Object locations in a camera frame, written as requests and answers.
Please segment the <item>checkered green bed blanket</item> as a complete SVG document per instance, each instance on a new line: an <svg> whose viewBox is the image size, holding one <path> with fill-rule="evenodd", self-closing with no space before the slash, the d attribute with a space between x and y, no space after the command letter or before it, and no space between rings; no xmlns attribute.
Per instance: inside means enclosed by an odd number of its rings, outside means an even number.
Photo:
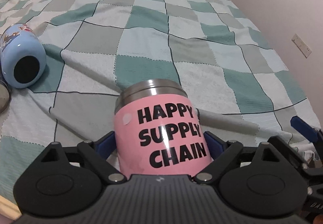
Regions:
<svg viewBox="0 0 323 224"><path fill-rule="evenodd" d="M74 146L113 129L117 96L140 81L179 83L200 122L253 146L279 134L307 161L290 126L320 122L259 29L230 0L1 0L1 30L27 24L47 53L42 77L12 90L1 114L1 196L50 142Z"/></svg>

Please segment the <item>pink steel cup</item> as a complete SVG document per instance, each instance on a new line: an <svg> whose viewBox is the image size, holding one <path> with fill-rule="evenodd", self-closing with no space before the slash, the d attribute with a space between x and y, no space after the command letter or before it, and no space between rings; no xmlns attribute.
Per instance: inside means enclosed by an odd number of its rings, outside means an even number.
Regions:
<svg viewBox="0 0 323 224"><path fill-rule="evenodd" d="M212 162L197 112L176 82L149 79L117 98L114 131L120 171L194 176Z"/></svg>

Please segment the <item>white wall socket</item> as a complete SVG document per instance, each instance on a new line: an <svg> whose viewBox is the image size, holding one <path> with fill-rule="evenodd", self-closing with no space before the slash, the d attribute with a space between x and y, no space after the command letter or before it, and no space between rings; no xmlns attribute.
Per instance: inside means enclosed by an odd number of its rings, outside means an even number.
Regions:
<svg viewBox="0 0 323 224"><path fill-rule="evenodd" d="M305 58L308 58L309 55L312 53L310 47L307 46L297 34L294 34L291 41L293 41L296 47L298 47L298 49L302 52Z"/></svg>

